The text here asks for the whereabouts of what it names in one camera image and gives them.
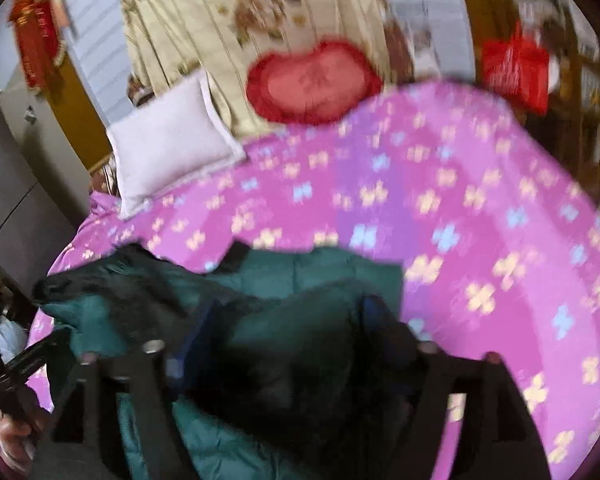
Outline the person's left hand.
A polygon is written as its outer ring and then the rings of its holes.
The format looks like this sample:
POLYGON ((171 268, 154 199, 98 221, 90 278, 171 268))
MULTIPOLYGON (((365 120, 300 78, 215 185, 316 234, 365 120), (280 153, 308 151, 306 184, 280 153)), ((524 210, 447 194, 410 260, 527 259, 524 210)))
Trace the person's left hand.
POLYGON ((15 419, 0 409, 0 457, 10 470, 25 477, 31 470, 35 454, 31 434, 33 431, 42 434, 50 413, 42 408, 30 387, 22 387, 17 396, 26 419, 15 419))

